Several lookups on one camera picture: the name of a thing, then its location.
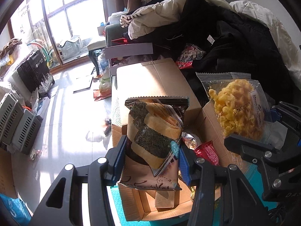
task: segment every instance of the black jacket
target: black jacket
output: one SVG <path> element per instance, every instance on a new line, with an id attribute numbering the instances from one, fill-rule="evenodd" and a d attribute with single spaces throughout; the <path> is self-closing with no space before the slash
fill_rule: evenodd
<path id="1" fill-rule="evenodd" d="M 215 39 L 213 45 L 207 41 L 209 35 Z M 169 46 L 174 60 L 186 43 L 205 50 L 207 54 L 202 59 L 193 61 L 193 70 L 182 70 L 199 100 L 205 100 L 207 95 L 195 72 L 244 72 L 258 80 L 276 102 L 292 102 L 293 82 L 269 29 L 205 0 L 186 0 L 178 22 L 161 26 L 132 42 Z"/>

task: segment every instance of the water bottle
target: water bottle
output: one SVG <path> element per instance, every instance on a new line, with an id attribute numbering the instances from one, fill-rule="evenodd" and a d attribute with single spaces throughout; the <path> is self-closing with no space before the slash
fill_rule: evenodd
<path id="1" fill-rule="evenodd" d="M 105 70 L 106 67 L 108 66 L 108 60 L 106 60 L 105 56 L 103 53 L 101 53 L 98 57 L 97 57 L 97 63 L 98 63 L 98 67 L 99 69 Z"/>

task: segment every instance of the white blanket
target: white blanket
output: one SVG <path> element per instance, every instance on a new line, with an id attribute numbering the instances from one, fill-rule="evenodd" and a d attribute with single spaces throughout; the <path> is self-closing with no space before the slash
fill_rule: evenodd
<path id="1" fill-rule="evenodd" d="M 281 21 L 267 8 L 250 1 L 230 3 L 232 10 L 265 24 L 282 56 L 285 66 L 296 86 L 301 90 L 301 54 Z"/>
<path id="2" fill-rule="evenodd" d="M 225 0 L 205 0 L 206 2 L 231 10 Z M 132 15 L 121 16 L 121 25 L 127 26 L 130 39 L 149 34 L 156 27 L 178 22 L 186 0 L 164 0 L 149 6 L 138 8 Z"/>

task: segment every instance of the yellow puffed snack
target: yellow puffed snack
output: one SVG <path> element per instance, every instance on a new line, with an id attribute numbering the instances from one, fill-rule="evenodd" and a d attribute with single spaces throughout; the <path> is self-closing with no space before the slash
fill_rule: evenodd
<path id="1" fill-rule="evenodd" d="M 259 141 L 263 128 L 259 128 L 252 98 L 249 94 L 254 87 L 245 79 L 236 79 L 218 94 L 209 89 L 209 96 L 214 100 L 215 113 L 224 130 L 224 136 L 231 133 Z"/>

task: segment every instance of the white floor tile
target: white floor tile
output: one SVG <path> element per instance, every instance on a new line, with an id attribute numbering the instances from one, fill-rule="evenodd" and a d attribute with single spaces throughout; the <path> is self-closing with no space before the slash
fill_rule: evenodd
<path id="1" fill-rule="evenodd" d="M 111 115 L 111 98 L 94 101 L 93 89 L 99 82 L 73 93 L 76 78 L 91 74 L 92 69 L 89 62 L 54 75 L 53 87 L 58 90 L 34 143 L 40 156 L 31 161 L 21 153 L 12 155 L 16 191 L 32 212 L 66 164 L 89 165 L 112 147 L 111 135 L 103 133 L 105 119 Z"/>

